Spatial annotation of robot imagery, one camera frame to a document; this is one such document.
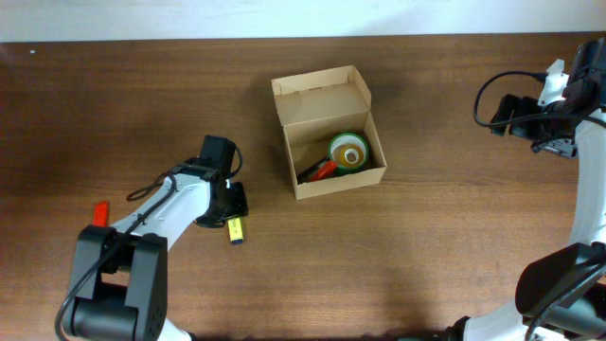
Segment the yellow highlighter marker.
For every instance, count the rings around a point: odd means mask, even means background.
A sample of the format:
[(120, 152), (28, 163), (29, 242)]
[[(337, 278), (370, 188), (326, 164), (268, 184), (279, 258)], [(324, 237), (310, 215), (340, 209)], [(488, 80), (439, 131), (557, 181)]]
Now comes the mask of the yellow highlighter marker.
[(238, 245), (245, 242), (245, 233), (241, 217), (230, 219), (227, 222), (229, 240), (232, 245)]

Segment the green tape roll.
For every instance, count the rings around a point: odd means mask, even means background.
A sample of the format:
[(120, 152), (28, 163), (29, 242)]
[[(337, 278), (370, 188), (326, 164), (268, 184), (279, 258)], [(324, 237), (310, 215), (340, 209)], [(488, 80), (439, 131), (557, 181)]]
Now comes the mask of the green tape roll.
[[(364, 151), (364, 161), (363, 163), (356, 168), (345, 168), (338, 164), (337, 161), (337, 153), (342, 145), (355, 144), (359, 146)], [(354, 133), (342, 133), (335, 136), (328, 146), (328, 157), (335, 161), (338, 165), (337, 169), (334, 171), (335, 175), (346, 175), (361, 171), (365, 166), (368, 157), (369, 157), (369, 148), (363, 137)]]

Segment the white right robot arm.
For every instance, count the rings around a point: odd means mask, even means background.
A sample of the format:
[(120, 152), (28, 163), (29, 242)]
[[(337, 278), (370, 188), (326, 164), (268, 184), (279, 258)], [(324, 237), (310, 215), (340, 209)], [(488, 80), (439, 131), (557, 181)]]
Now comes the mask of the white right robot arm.
[(581, 116), (576, 212), (567, 246), (530, 263), (515, 298), (464, 316), (443, 340), (603, 340), (605, 338), (605, 106)]

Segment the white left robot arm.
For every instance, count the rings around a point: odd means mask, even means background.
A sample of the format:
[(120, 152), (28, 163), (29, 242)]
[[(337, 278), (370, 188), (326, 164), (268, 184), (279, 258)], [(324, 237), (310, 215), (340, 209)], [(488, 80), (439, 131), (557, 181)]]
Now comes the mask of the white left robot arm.
[(57, 338), (194, 339), (167, 318), (168, 252), (191, 224), (220, 228), (247, 214), (237, 172), (228, 161), (193, 157), (130, 193), (143, 205), (113, 224), (108, 204), (98, 204), (77, 239)]

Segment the cardboard box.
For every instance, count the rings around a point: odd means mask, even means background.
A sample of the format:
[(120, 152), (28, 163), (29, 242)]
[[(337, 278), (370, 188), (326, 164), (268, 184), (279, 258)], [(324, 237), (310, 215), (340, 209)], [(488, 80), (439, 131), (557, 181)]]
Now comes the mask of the cardboard box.
[[(387, 162), (371, 113), (371, 93), (353, 65), (271, 80), (296, 199), (380, 183)], [(363, 137), (369, 157), (362, 170), (298, 183), (296, 176), (328, 156), (342, 133)]]

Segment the yellow tape roll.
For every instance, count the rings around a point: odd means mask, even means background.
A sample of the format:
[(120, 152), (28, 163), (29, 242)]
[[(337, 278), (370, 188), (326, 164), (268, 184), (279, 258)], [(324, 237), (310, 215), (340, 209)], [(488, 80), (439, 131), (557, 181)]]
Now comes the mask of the yellow tape roll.
[(342, 145), (337, 153), (338, 164), (345, 168), (359, 167), (364, 158), (364, 151), (355, 144)]

